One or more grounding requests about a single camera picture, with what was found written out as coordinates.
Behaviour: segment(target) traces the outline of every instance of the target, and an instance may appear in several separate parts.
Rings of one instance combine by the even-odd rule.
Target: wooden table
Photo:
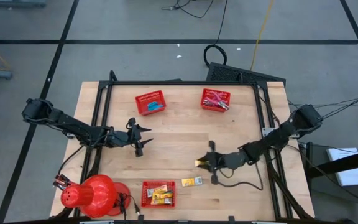
[[[82,84],[74,115],[76,119],[91,123],[97,88],[98,82]],[[225,113],[202,110],[200,99],[203,88],[230,92],[230,110]],[[167,102],[166,110],[149,116],[139,115],[135,96],[155,90],[163,91]],[[290,110],[283,83],[269,82],[268,92],[274,113],[280,121],[287,120]],[[195,167],[195,159],[209,151],[209,140],[216,143],[218,152],[229,153],[247,142],[261,139],[254,91],[250,86],[114,85],[107,125],[124,131],[130,117],[135,117],[141,126],[152,129],[150,132],[142,133],[142,139],[154,140],[145,146],[144,155],[138,158],[130,146],[104,148],[99,173],[110,176],[113,181],[126,184],[139,205],[142,181],[174,180],[177,185],[176,208],[141,208],[146,220],[227,220],[229,215],[234,215],[236,220],[275,219],[263,156],[258,162],[264,183],[263,191],[249,185],[233,188],[212,185],[211,174]],[[289,144],[297,147],[295,140],[291,140]],[[77,148],[77,140],[68,140],[65,158]],[[84,156],[85,150],[64,167],[62,174],[74,182],[79,182]],[[299,152],[286,147],[282,151],[282,158],[288,189],[305,211],[314,216]],[[223,169],[223,172],[225,171],[227,174],[230,173],[229,170]],[[248,181],[260,185],[255,166],[244,165],[238,168],[230,179],[218,175],[220,181],[226,184]],[[203,185],[181,186],[181,179],[197,176],[202,176]],[[285,217],[282,194],[279,188],[277,189],[281,214]],[[51,215],[56,215],[63,208],[60,194],[61,191],[57,189]],[[123,219],[123,216],[103,218],[118,220]],[[127,211],[127,218],[137,219],[132,202]]]

